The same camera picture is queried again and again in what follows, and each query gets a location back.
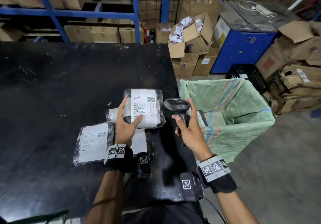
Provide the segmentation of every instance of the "barcode scanner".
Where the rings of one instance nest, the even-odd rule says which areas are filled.
[[[187,111],[191,108],[191,105],[188,101],[181,98],[170,98],[164,101],[164,106],[167,109],[175,112],[175,114],[183,120],[185,126],[188,127],[189,116],[187,115]]]

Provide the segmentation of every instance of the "person's left hand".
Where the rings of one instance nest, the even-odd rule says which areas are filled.
[[[132,137],[135,134],[136,126],[142,121],[143,115],[139,115],[135,120],[128,124],[124,121],[123,108],[127,102],[127,97],[123,99],[118,107],[117,119],[116,119],[116,144],[126,144],[128,147],[132,145]]]

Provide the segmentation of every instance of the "black plastic crate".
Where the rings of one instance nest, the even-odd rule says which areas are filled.
[[[263,94],[268,90],[265,79],[259,72],[258,68],[253,64],[233,64],[225,78],[241,78],[241,74],[247,75],[248,80],[260,94]]]

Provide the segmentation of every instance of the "forearm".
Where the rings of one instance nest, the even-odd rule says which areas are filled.
[[[217,193],[216,197],[228,224],[259,224],[236,191]]]
[[[123,173],[118,170],[106,172],[85,224],[120,223],[122,200]]]

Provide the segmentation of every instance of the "hand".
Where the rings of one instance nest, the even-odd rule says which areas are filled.
[[[141,123],[143,115],[139,115],[131,124],[126,123],[124,121],[123,114],[123,108],[126,102],[127,97],[123,99],[118,107],[115,144],[126,144],[128,147],[130,147],[132,145],[132,138],[135,134],[136,126]]]
[[[176,120],[176,123],[182,132],[182,139],[185,145],[191,149],[191,151],[196,154],[196,157],[202,162],[211,158],[214,154],[206,144],[201,127],[198,124],[197,109],[192,99],[188,98],[187,101],[190,103],[192,109],[188,128],[178,115],[172,115],[172,118]],[[175,134],[179,135],[178,128],[176,128]]]

